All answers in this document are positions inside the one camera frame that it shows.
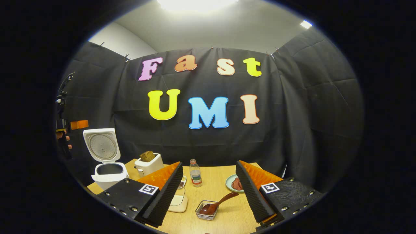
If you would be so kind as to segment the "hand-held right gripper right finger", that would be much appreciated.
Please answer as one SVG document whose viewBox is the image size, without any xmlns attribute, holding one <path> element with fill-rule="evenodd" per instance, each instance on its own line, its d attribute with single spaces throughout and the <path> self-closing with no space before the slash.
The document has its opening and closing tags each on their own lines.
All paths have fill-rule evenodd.
<svg viewBox="0 0 416 234">
<path fill-rule="evenodd" d="M 256 231 L 298 216 L 324 196 L 294 177 L 283 179 L 241 160 L 235 173 L 260 225 Z"/>
</svg>

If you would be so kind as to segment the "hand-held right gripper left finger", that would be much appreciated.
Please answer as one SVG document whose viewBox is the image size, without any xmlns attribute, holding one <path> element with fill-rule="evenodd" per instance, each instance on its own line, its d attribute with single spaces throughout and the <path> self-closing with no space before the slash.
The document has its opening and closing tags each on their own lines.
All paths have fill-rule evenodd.
<svg viewBox="0 0 416 234">
<path fill-rule="evenodd" d="M 99 193 L 98 198 L 122 215 L 159 227 L 182 177 L 182 163 L 176 162 L 138 180 L 122 179 Z"/>
</svg>

